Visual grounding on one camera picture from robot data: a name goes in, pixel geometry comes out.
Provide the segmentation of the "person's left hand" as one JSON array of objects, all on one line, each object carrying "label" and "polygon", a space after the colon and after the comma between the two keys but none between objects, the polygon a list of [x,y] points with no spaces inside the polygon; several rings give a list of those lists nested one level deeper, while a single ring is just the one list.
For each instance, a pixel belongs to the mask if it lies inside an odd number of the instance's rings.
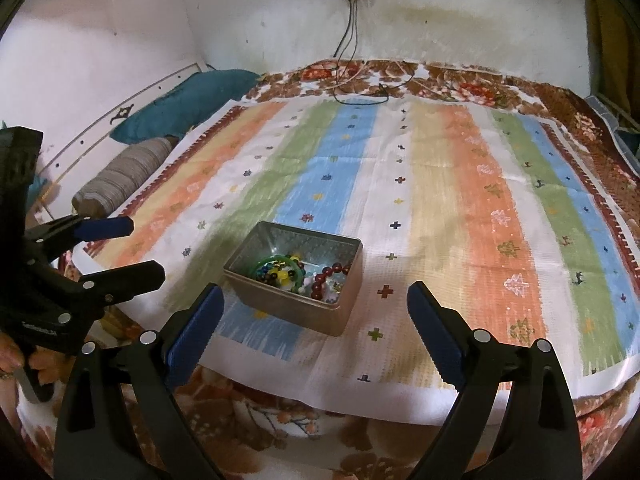
[{"label": "person's left hand", "polygon": [[[0,341],[1,371],[13,374],[25,366],[25,358],[18,345],[6,334]],[[61,378],[66,367],[66,359],[61,353],[37,347],[28,358],[28,365],[37,372],[40,385],[49,385]]]}]

